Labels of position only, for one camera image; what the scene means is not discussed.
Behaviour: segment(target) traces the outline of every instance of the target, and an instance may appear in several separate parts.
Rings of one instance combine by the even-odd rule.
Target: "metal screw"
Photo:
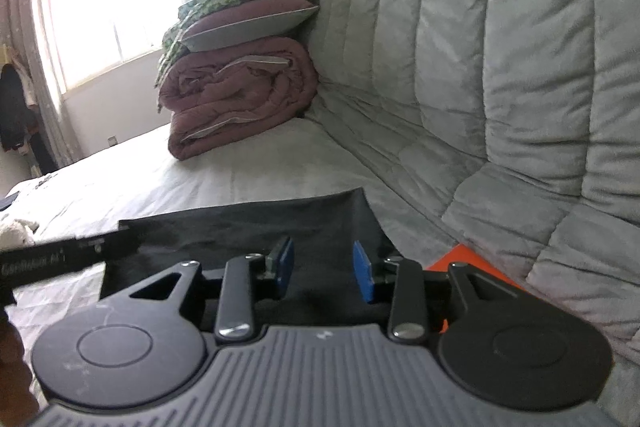
[[[251,329],[251,326],[247,323],[241,323],[232,328],[225,328],[220,330],[220,335],[228,339],[236,339],[238,337],[244,337],[245,334]]]
[[[397,325],[392,333],[396,339],[414,341],[424,335],[424,328],[420,324],[405,322]]]

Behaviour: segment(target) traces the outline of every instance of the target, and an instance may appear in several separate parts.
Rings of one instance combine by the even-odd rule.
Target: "ribbed gray surface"
[[[519,413],[466,394],[429,352],[375,325],[271,327],[229,347],[181,397],[153,412],[91,417],[50,407],[42,427],[614,427],[594,404]]]

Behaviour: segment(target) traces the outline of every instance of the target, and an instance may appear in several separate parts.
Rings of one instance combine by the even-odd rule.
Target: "pillow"
[[[255,0],[203,17],[180,42],[190,52],[208,52],[283,35],[318,11],[307,0]]]

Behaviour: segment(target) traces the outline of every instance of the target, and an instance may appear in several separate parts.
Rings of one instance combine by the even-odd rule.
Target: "black lever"
[[[267,256],[251,253],[226,263],[214,327],[219,343],[242,343],[256,335],[254,302],[283,298],[293,263],[290,237],[279,240]],[[206,279],[210,281],[211,275],[206,273]]]
[[[387,334],[397,343],[423,343],[429,321],[422,266],[399,255],[385,259],[385,266],[396,273]]]
[[[240,343],[254,337],[254,284],[252,255],[234,257],[225,267],[214,335],[220,343]]]

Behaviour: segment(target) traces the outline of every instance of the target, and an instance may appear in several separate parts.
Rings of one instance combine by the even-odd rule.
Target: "circular pad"
[[[611,357],[596,328],[534,297],[480,301],[438,344],[440,363],[461,387],[496,405],[539,412],[595,399]]]
[[[154,341],[135,326],[102,326],[85,333],[78,342],[80,356],[100,367],[124,367],[144,359]]]
[[[49,399],[125,409],[185,384],[206,355],[202,334],[162,301],[115,299],[47,328],[33,368]]]
[[[545,367],[566,353],[567,345],[554,330],[537,326],[514,326],[494,337],[494,351],[522,367]]]

